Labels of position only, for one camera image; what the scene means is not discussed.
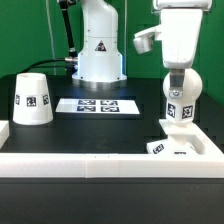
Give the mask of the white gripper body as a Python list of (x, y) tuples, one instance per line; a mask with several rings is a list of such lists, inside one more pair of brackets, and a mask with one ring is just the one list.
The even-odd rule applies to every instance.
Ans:
[(192, 66), (203, 11), (201, 9), (163, 9), (160, 14), (162, 58), (165, 68)]

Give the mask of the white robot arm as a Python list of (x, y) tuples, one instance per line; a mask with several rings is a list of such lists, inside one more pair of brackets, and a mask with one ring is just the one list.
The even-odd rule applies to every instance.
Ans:
[[(118, 13), (104, 0), (57, 0), (64, 18), (69, 56), (75, 61), (73, 79), (84, 83), (116, 83), (125, 79), (122, 56), (117, 49)], [(84, 18), (84, 46), (75, 50), (68, 8), (80, 3)], [(160, 24), (134, 35), (134, 46), (142, 54), (152, 50), (155, 40), (162, 43), (163, 66), (170, 70), (168, 96), (184, 95), (184, 81), (197, 47), (203, 14), (212, 0), (153, 0)]]

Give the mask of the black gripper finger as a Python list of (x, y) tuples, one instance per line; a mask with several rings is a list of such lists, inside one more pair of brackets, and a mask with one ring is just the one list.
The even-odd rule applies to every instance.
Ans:
[(184, 69), (171, 69), (169, 73), (170, 86), (169, 96), (173, 99), (181, 98), (183, 95), (183, 83), (185, 77)]

